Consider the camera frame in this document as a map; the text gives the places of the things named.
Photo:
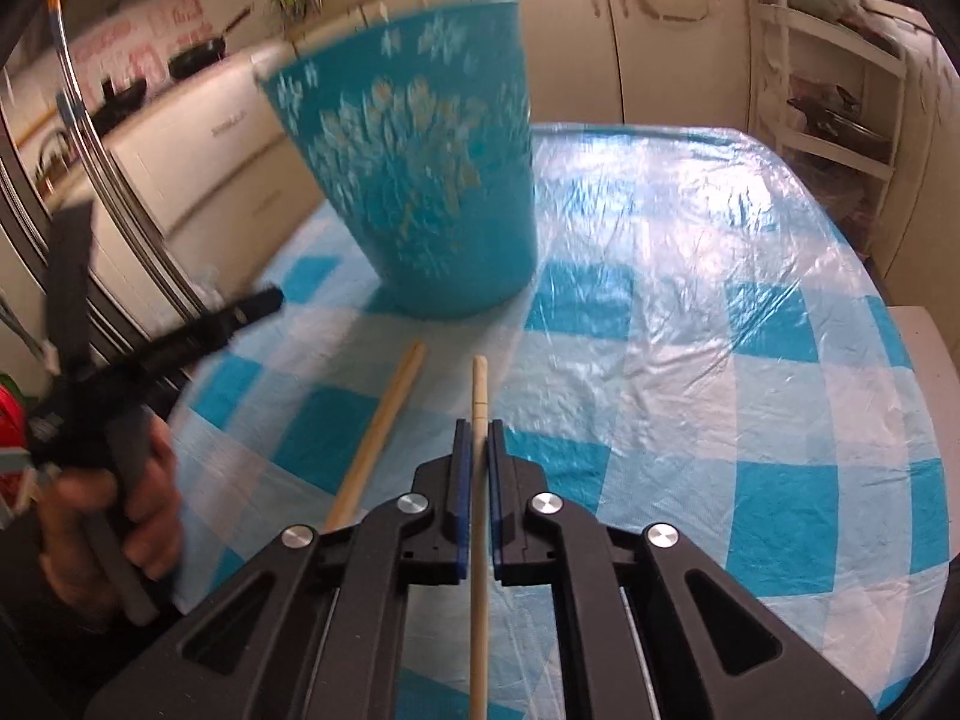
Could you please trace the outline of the person left hand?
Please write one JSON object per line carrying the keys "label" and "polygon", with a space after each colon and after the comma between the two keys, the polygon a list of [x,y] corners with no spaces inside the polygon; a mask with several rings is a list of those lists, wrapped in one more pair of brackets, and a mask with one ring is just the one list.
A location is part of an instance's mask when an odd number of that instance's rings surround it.
{"label": "person left hand", "polygon": [[160,614],[160,582],[182,554],[181,495],[166,422],[137,408],[53,443],[39,497],[41,567],[52,590],[91,619],[135,626]]}

